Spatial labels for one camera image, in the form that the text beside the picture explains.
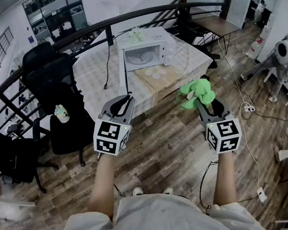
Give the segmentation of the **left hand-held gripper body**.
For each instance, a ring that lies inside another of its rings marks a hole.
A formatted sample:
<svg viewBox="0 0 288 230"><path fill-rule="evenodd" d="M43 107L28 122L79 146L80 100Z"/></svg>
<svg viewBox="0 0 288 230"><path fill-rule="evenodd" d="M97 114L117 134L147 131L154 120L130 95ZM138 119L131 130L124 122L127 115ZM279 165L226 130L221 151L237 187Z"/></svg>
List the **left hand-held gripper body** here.
<svg viewBox="0 0 288 230"><path fill-rule="evenodd" d="M103 114L95 122L94 151L117 156L126 145L132 126Z"/></svg>

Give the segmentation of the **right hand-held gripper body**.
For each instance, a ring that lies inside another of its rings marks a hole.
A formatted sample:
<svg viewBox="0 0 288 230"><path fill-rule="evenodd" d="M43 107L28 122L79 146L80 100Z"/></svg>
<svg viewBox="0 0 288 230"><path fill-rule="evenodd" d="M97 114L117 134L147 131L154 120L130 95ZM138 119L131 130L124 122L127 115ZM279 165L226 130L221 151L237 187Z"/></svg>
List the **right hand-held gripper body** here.
<svg viewBox="0 0 288 230"><path fill-rule="evenodd" d="M210 149L217 154L233 152L239 148L241 143L241 127L239 120L231 113L222 117L208 117L201 120L205 140Z"/></svg>

